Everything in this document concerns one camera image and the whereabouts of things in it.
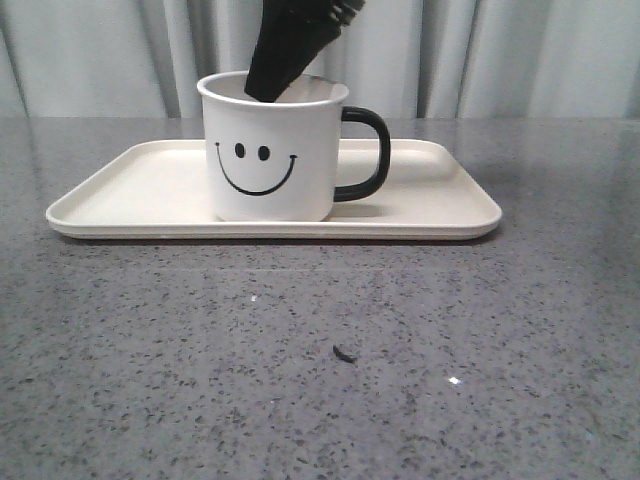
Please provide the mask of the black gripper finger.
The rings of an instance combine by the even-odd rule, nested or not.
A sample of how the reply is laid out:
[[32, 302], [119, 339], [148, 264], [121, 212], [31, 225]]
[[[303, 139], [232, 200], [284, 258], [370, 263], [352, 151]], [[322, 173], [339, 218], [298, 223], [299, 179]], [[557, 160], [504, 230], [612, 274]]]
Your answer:
[[337, 39], [365, 5], [363, 0], [275, 1], [272, 24], [272, 100]]
[[328, 1], [263, 1], [245, 92], [261, 102], [277, 100], [329, 42]]

